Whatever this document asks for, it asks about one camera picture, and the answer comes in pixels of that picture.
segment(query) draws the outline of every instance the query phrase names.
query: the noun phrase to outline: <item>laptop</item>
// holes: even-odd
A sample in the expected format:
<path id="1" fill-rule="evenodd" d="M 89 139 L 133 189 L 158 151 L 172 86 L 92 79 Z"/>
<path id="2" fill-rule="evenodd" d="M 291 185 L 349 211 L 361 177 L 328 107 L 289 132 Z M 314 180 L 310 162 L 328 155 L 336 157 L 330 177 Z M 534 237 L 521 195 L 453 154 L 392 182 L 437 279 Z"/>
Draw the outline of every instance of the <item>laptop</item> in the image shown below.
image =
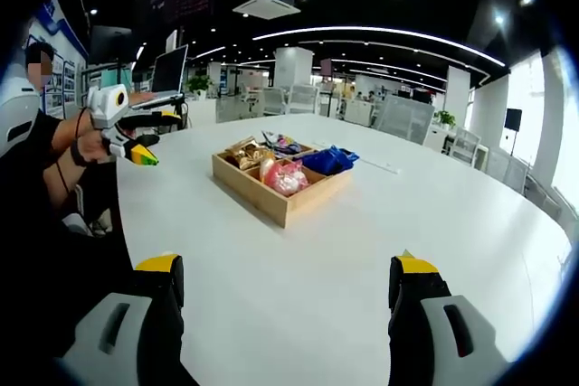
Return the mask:
<path id="1" fill-rule="evenodd" d="M 187 59 L 187 45 L 174 49 L 169 53 L 164 53 L 155 59 L 153 69 L 153 83 L 151 91 L 155 97 L 149 101 L 143 101 L 134 106 L 133 109 L 146 108 L 151 104 L 159 104 L 170 101 L 181 95 L 181 81 L 185 60 Z"/>

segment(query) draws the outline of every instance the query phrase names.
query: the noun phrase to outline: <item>blue bag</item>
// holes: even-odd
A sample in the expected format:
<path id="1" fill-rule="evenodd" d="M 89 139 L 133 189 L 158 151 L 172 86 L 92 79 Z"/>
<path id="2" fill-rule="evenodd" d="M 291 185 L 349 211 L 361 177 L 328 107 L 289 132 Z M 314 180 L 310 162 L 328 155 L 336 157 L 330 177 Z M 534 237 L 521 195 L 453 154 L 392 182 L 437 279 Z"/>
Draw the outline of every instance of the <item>blue bag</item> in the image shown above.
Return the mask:
<path id="1" fill-rule="evenodd" d="M 360 157 L 345 149 L 332 145 L 328 149 L 300 158 L 304 166 L 322 175 L 336 175 L 354 167 L 354 162 Z"/>

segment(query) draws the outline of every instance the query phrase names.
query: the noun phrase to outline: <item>laptop screen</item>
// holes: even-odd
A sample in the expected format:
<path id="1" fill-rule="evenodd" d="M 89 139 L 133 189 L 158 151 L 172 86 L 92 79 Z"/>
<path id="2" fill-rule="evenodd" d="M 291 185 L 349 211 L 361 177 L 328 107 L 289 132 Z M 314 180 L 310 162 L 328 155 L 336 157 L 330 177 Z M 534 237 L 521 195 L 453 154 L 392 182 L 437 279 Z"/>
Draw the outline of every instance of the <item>laptop screen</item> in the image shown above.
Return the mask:
<path id="1" fill-rule="evenodd" d="M 159 56 L 155 61 L 151 91 L 163 92 L 165 90 L 174 90 L 180 92 L 186 56 L 186 45 Z"/>

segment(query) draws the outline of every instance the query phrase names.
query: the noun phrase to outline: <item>wooden box compartment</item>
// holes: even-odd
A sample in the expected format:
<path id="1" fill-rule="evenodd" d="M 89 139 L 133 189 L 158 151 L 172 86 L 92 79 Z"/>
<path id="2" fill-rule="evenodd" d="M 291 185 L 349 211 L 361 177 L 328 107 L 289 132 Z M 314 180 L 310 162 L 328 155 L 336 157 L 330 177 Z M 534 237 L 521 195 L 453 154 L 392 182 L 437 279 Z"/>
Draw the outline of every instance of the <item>wooden box compartment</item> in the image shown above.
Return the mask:
<path id="1" fill-rule="evenodd" d="M 308 148 L 308 151 L 294 155 L 292 158 L 312 151 L 315 150 Z M 350 171 L 325 176 L 303 167 L 302 172 L 308 178 L 310 185 L 290 197 L 285 197 L 260 182 L 258 166 L 242 171 L 225 160 L 226 156 L 228 156 L 226 152 L 212 155 L 214 177 L 229 186 L 255 208 L 270 216 L 282 228 L 286 228 L 302 212 L 311 211 L 325 202 L 350 179 Z M 282 164 L 289 162 L 289 159 L 282 160 Z"/>

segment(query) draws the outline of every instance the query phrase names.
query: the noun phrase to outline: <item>wooden tray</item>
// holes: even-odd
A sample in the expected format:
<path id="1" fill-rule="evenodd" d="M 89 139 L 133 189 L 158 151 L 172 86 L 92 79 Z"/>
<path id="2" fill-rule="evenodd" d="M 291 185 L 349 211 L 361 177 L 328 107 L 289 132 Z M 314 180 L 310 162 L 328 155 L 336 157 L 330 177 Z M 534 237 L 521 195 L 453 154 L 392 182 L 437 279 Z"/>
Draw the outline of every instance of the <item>wooden tray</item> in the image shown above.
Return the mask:
<path id="1" fill-rule="evenodd" d="M 306 151 L 294 155 L 292 158 L 315 151 L 307 146 L 302 146 L 302 149 L 305 148 L 307 148 Z M 260 168 L 258 166 L 242 171 L 225 160 L 226 156 L 227 153 L 225 152 L 212 155 L 214 177 L 237 192 L 255 208 L 270 216 L 282 228 L 286 228 L 300 213 L 318 207 L 350 179 L 351 171 L 325 176 L 304 167 L 303 173 L 308 178 L 310 186 L 286 198 L 260 182 Z M 282 159 L 281 163 L 287 164 L 290 161 L 289 159 Z"/>

